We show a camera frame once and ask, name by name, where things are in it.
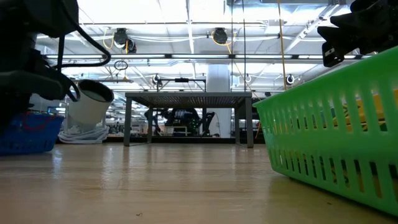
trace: workbench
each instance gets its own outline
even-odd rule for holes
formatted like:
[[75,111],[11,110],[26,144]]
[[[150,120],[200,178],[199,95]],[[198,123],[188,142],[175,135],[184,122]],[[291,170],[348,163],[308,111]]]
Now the workbench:
[[[253,124],[252,124],[252,93],[209,93],[209,92],[127,92],[126,93],[126,119],[125,130],[131,125],[131,103],[135,101],[149,108],[149,122],[147,142],[152,142],[152,115],[154,108],[203,108],[206,114],[207,108],[234,108],[237,111],[245,107],[247,124],[247,147],[253,147]],[[236,144],[240,144],[239,122],[235,123]],[[124,132],[124,145],[130,145],[130,133]]]

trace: wooden floor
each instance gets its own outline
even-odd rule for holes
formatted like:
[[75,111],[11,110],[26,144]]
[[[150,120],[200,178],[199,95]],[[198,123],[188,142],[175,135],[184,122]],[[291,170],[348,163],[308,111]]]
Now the wooden floor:
[[57,146],[0,157],[0,223],[395,223],[272,171],[264,146]]

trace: ceiling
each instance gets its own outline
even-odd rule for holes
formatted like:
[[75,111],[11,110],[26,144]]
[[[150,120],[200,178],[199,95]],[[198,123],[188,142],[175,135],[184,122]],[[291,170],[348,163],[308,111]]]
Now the ceiling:
[[[233,91],[244,89],[246,73],[248,85],[257,91],[283,89],[282,45],[284,54],[299,55],[312,60],[286,60],[286,74],[292,74],[295,85],[312,80],[332,69],[322,65],[321,46],[324,40],[317,34],[318,26],[331,26],[328,18],[349,12],[352,1],[331,0],[282,0],[282,35],[280,38],[279,10],[276,1],[244,0],[78,0],[80,25],[98,43],[110,47],[117,28],[127,28],[127,33],[137,46],[137,54],[229,54],[226,46],[217,45],[211,38],[216,27],[225,28],[231,42],[232,54],[273,55],[273,59],[248,58],[222,62],[208,58],[130,58],[125,59],[129,68],[117,73],[113,60],[107,67],[65,68],[63,73],[76,79],[105,80],[104,83],[123,96],[125,91],[151,89],[155,74],[162,78],[205,79],[208,65],[227,63],[235,80]],[[37,48],[49,57],[57,54],[58,40],[40,35]],[[127,57],[123,49],[114,45],[113,55]],[[66,36],[64,62],[98,62],[100,51],[89,44],[78,32]],[[354,63],[347,60],[345,66]],[[129,82],[109,82],[112,79]],[[186,83],[170,83],[163,90],[200,91],[199,86]]]

